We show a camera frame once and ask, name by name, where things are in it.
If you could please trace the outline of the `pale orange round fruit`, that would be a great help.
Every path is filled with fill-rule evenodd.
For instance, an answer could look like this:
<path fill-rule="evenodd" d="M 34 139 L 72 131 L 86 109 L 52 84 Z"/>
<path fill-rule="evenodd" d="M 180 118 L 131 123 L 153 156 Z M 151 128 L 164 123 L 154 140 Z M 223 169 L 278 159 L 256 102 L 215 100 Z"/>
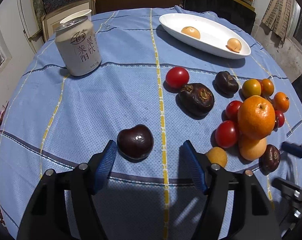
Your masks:
<path fill-rule="evenodd" d="M 267 148 L 267 140 L 263 138 L 261 140 L 250 139 L 245 135 L 242 135 L 238 142 L 240 155 L 248 160 L 253 161 L 255 159 L 259 159 L 261 157 L 266 148 Z"/>

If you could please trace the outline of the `small red tomato right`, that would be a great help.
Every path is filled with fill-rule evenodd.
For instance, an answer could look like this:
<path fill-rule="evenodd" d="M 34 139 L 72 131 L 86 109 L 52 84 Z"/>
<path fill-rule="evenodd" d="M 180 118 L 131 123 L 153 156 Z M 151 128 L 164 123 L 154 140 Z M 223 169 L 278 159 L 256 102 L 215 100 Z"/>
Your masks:
<path fill-rule="evenodd" d="M 275 110 L 275 126 L 274 126 L 274 130 L 281 128 L 285 123 L 285 117 L 284 114 L 279 111 L 279 110 Z"/>

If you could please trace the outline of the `black panel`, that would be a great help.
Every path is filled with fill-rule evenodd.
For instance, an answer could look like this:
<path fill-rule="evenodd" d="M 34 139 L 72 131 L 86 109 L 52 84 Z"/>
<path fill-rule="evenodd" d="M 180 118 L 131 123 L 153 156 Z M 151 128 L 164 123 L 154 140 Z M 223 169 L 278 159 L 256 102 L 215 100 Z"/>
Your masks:
<path fill-rule="evenodd" d="M 235 0 L 185 0 L 184 8 L 189 11 L 212 11 L 228 20 L 246 33 L 252 32 L 256 13 Z"/>

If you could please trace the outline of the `white oval plate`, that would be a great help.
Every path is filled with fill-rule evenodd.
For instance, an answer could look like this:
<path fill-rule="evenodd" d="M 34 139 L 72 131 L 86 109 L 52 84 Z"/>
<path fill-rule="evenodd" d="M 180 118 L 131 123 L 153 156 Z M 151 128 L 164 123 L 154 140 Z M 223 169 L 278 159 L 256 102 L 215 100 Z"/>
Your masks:
<path fill-rule="evenodd" d="M 250 46 L 240 35 L 213 20 L 191 14 L 170 13 L 160 16 L 159 21 L 171 36 L 201 51 L 226 59 L 242 59 L 251 54 Z M 182 33 L 184 27 L 197 29 L 200 38 Z M 227 48 L 227 42 L 231 38 L 240 41 L 242 45 L 240 52 Z"/>

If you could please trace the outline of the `large orange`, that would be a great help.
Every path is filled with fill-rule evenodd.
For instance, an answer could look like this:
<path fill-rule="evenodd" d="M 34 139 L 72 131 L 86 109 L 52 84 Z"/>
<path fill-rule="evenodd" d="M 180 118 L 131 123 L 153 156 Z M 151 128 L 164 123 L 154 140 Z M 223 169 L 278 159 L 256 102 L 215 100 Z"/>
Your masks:
<path fill-rule="evenodd" d="M 253 140 L 261 140 L 274 129 L 275 110 L 268 100 L 254 95 L 241 104 L 237 121 L 243 135 Z"/>

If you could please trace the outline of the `white drink can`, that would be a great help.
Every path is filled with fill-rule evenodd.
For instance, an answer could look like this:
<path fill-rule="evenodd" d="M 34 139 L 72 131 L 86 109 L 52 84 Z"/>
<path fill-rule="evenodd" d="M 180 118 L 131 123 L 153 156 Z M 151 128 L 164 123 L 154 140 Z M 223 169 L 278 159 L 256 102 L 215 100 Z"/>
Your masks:
<path fill-rule="evenodd" d="M 56 28 L 55 44 L 72 76 L 94 71 L 102 61 L 94 25 L 87 16 L 69 20 Z"/>

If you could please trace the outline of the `red tomato middle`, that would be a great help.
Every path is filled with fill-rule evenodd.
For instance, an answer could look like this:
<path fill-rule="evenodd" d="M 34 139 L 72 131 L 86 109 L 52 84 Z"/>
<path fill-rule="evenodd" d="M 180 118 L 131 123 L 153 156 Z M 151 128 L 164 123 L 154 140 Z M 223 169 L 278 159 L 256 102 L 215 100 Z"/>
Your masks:
<path fill-rule="evenodd" d="M 237 124 L 231 120 L 222 122 L 215 131 L 215 141 L 221 148 L 234 146 L 239 139 Z"/>

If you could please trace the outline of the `dark wrinkled fruit front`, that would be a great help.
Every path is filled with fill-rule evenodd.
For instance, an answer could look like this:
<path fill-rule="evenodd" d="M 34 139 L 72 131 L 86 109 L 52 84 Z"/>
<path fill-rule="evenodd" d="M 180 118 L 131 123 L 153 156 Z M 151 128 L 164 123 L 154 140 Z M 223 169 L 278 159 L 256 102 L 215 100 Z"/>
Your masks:
<path fill-rule="evenodd" d="M 264 154 L 259 158 L 259 167 L 264 175 L 274 172 L 280 164 L 280 152 L 271 144 L 268 144 Z"/>

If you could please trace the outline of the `blue checked tablecloth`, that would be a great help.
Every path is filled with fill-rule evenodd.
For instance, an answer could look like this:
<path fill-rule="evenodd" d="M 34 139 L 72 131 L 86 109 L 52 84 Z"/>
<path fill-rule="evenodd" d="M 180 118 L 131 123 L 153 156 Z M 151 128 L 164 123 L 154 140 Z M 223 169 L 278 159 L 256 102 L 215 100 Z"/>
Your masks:
<path fill-rule="evenodd" d="M 0 209 L 14 239 L 283 239 L 302 195 L 302 104 L 213 12 L 61 25 L 9 100 Z"/>

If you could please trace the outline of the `small red tomato top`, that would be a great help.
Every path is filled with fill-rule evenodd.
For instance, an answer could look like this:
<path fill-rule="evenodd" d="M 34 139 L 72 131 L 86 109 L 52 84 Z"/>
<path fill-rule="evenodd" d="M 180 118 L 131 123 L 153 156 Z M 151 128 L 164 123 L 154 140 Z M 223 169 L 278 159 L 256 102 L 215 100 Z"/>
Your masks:
<path fill-rule="evenodd" d="M 226 117 L 229 120 L 237 121 L 237 115 L 241 105 L 242 102 L 238 100 L 230 102 L 225 109 Z"/>

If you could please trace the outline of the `white paper cup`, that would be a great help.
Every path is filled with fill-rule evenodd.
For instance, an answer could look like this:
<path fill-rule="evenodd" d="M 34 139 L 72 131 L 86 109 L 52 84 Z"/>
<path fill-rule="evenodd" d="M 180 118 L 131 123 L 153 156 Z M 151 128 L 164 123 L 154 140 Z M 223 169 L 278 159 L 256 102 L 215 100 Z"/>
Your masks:
<path fill-rule="evenodd" d="M 79 17 L 84 17 L 84 16 L 87 16 L 88 19 L 91 20 L 91 12 L 92 12 L 91 9 L 86 9 L 86 10 L 81 10 L 81 11 L 75 12 L 75 13 L 63 18 L 59 23 L 64 24 L 70 20 L 73 20 L 73 19 L 79 18 Z"/>

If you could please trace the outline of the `orange tomato top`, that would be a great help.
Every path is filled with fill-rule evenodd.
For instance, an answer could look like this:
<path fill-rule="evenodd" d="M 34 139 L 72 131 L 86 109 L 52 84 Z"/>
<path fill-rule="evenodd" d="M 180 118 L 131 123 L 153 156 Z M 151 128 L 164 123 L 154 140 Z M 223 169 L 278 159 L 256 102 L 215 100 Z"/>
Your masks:
<path fill-rule="evenodd" d="M 261 95 L 271 96 L 274 93 L 274 85 L 270 79 L 260 80 Z"/>

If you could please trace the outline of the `framed picture in carton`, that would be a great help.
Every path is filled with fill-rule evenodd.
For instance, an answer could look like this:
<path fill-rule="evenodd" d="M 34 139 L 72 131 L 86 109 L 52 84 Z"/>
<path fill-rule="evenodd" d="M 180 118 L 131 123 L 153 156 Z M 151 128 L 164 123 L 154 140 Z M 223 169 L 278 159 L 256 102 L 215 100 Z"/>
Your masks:
<path fill-rule="evenodd" d="M 96 0 L 76 0 L 72 3 L 62 6 L 55 11 L 52 11 L 44 16 L 42 19 L 43 38 L 46 42 L 60 25 L 60 21 L 75 12 L 91 9 L 91 16 L 95 14 Z"/>

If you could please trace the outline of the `small brown round fruit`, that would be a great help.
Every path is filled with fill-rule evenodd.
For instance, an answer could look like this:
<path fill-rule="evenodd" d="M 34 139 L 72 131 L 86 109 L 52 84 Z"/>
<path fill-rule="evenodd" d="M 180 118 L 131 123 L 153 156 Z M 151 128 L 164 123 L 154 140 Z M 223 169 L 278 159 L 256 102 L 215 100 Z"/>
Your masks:
<path fill-rule="evenodd" d="M 219 164 L 225 168 L 228 162 L 227 153 L 220 147 L 213 147 L 206 153 L 207 158 L 212 164 Z"/>

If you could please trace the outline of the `dark purple plum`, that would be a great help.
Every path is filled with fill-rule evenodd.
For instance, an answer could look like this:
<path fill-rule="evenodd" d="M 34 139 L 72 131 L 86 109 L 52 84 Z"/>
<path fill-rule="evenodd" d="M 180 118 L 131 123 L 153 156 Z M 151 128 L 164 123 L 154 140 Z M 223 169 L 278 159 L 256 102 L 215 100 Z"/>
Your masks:
<path fill-rule="evenodd" d="M 120 153 L 126 158 L 140 161 L 150 155 L 154 146 L 154 138 L 147 126 L 138 124 L 118 133 L 117 146 Z"/>

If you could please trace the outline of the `small red tomato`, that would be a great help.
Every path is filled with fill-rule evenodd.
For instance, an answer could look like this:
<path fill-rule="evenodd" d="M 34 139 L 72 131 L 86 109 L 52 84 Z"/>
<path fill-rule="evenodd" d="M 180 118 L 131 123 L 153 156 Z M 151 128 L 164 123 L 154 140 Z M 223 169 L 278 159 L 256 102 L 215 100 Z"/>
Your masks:
<path fill-rule="evenodd" d="M 226 117 L 229 120 L 237 121 L 237 115 L 241 105 L 242 102 L 238 100 L 230 102 L 225 109 Z"/>
<path fill-rule="evenodd" d="M 279 110 L 275 110 L 275 126 L 274 126 L 274 130 L 281 128 L 285 123 L 285 117 L 284 114 L 279 111 Z"/>

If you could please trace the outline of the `small mandarin orange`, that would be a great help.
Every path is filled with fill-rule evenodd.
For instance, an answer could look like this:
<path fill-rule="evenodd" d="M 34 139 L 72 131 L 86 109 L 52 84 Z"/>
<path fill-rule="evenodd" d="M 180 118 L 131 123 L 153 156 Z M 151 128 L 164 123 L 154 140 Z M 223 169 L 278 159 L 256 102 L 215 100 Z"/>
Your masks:
<path fill-rule="evenodd" d="M 285 113 L 290 107 L 290 100 L 285 93 L 277 92 L 273 98 L 273 106 L 275 110 Z"/>

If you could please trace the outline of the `beige hanging cloth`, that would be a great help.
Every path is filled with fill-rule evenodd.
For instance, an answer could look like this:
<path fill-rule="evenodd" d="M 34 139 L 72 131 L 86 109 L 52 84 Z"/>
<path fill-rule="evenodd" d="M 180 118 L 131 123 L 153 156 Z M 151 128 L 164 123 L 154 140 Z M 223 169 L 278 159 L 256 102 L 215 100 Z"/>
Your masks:
<path fill-rule="evenodd" d="M 294 8 L 294 0 L 270 0 L 262 18 L 265 24 L 284 43 Z"/>

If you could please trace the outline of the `dark wrinkled double fruit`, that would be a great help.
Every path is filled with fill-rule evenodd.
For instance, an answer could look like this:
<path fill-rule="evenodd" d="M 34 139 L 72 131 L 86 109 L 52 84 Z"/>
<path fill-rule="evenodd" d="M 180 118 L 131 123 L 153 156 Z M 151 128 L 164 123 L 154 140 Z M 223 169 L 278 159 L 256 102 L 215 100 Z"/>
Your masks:
<path fill-rule="evenodd" d="M 187 83 L 178 93 L 181 105 L 193 116 L 207 115 L 214 106 L 212 91 L 202 83 Z"/>

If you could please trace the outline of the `yellow orange tomato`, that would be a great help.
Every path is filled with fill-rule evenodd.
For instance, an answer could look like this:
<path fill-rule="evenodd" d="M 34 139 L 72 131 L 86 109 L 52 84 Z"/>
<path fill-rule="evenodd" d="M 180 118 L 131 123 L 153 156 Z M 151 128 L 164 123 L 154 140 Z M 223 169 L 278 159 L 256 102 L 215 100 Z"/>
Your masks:
<path fill-rule="evenodd" d="M 245 98 L 261 95 L 261 85 L 257 79 L 250 79 L 244 82 L 242 86 L 242 94 Z"/>

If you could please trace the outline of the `large pale yellow pear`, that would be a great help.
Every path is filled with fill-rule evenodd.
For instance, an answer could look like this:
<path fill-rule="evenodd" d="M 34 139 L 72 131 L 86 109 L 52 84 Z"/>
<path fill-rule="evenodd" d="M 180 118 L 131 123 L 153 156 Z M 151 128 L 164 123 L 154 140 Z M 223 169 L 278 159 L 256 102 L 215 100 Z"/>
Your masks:
<path fill-rule="evenodd" d="M 184 27 L 182 28 L 181 33 L 196 39 L 200 39 L 200 32 L 194 27 L 190 27 L 190 26 Z"/>

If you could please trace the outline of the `red cherry tomato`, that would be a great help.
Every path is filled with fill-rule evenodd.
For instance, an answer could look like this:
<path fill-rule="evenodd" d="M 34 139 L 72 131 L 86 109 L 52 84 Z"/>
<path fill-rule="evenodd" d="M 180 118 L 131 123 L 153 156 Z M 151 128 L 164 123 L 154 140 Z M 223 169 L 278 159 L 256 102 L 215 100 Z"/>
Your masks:
<path fill-rule="evenodd" d="M 182 67 L 173 67 L 166 74 L 167 85 L 174 89 L 180 89 L 188 83 L 189 79 L 188 71 Z"/>

